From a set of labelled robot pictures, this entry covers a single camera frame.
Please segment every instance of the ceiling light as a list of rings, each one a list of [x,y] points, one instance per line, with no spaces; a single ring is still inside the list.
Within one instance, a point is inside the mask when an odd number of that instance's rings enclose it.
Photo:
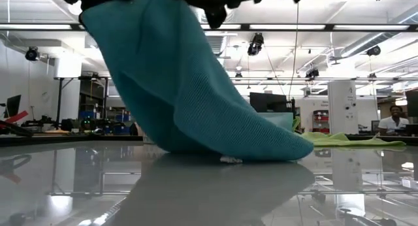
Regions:
[[[326,50],[328,47],[326,46],[301,46],[301,50]]]
[[[408,101],[406,99],[395,101],[394,103],[395,103],[396,106],[406,106],[406,105],[408,105]]]
[[[402,168],[413,169],[413,163],[406,162],[401,165]]]
[[[389,30],[406,30],[409,28],[409,25],[399,25],[399,24],[392,24],[392,25],[335,25],[334,30],[382,30],[382,31],[389,31]]]
[[[0,30],[71,30],[69,24],[0,24]]]
[[[216,33],[216,32],[205,32],[208,37],[236,37],[238,33]]]
[[[204,30],[210,30],[210,26],[209,24],[201,24],[201,27]],[[240,29],[241,25],[240,24],[222,24],[221,27],[219,27],[219,30],[225,30],[225,29]]]
[[[68,10],[71,14],[80,15],[83,10],[81,9],[81,1],[77,1],[76,3],[69,5]]]
[[[269,30],[321,30],[325,28],[323,24],[251,24],[250,29],[269,29]]]

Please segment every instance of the computer monitor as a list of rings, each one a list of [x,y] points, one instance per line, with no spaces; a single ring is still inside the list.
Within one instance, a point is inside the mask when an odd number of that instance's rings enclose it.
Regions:
[[[250,93],[249,103],[257,112],[289,112],[286,95]]]
[[[379,123],[380,123],[379,120],[372,121],[372,128],[371,128],[372,134],[376,134],[377,132],[379,132]]]
[[[418,91],[407,91],[405,95],[408,102],[408,116],[418,117]]]
[[[5,118],[11,118],[18,115],[21,95],[13,96],[7,99]]]

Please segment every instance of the microfiber cloth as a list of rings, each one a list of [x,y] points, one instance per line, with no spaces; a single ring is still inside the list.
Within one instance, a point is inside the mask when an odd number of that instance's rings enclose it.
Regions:
[[[81,19],[121,98],[160,148],[278,161],[313,150],[242,98],[184,1],[111,1]]]
[[[301,134],[301,136],[306,140],[313,142],[315,147],[384,148],[394,151],[402,151],[405,149],[405,143],[401,141],[385,142],[379,138],[371,138],[369,140],[349,140],[344,133],[326,135],[323,133],[307,132]]]

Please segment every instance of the red object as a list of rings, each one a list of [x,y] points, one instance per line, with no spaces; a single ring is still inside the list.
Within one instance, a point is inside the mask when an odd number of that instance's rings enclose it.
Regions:
[[[14,182],[15,184],[19,184],[22,181],[22,179],[15,174],[4,174],[3,177],[9,179],[11,182]]]
[[[329,129],[323,128],[323,129],[320,129],[319,132],[324,133],[324,134],[329,134]]]
[[[328,115],[315,115],[315,121],[329,121]]]
[[[13,116],[11,118],[6,119],[5,122],[7,122],[7,123],[15,123],[18,120],[26,117],[27,115],[29,115],[29,114],[26,111],[23,111],[23,112],[19,113],[16,116]]]

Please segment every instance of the white shirt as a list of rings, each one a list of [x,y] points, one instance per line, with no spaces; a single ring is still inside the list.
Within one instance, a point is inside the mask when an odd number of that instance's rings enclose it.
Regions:
[[[383,118],[379,122],[379,128],[387,129],[387,133],[394,133],[395,129],[403,129],[410,121],[405,118],[399,118],[399,124],[396,125],[396,122],[392,119],[392,117]]]

